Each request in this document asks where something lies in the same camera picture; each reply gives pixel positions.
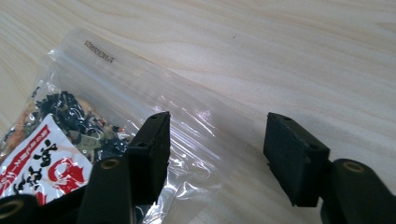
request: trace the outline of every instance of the clear plastic bag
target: clear plastic bag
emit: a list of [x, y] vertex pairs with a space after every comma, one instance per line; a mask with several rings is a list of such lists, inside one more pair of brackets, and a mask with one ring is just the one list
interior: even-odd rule
[[[196, 213], [184, 218], [196, 216], [205, 206], [205, 198], [220, 189], [233, 170], [238, 150], [229, 149], [242, 152], [262, 141], [251, 120], [233, 112], [212, 92], [83, 29], [72, 31], [42, 60], [39, 74], [42, 78], [31, 99], [35, 108], [29, 103], [29, 113], [22, 114], [24, 127], [32, 122], [26, 116], [39, 109], [37, 102], [66, 91], [94, 111], [96, 120], [119, 127], [113, 133], [120, 133], [122, 139], [133, 138], [147, 117], [170, 111], [168, 176], [144, 223], [161, 223], [173, 203], [185, 201]], [[2, 161], [12, 156], [13, 148], [7, 147], [6, 140], [19, 122], [1, 141]]]

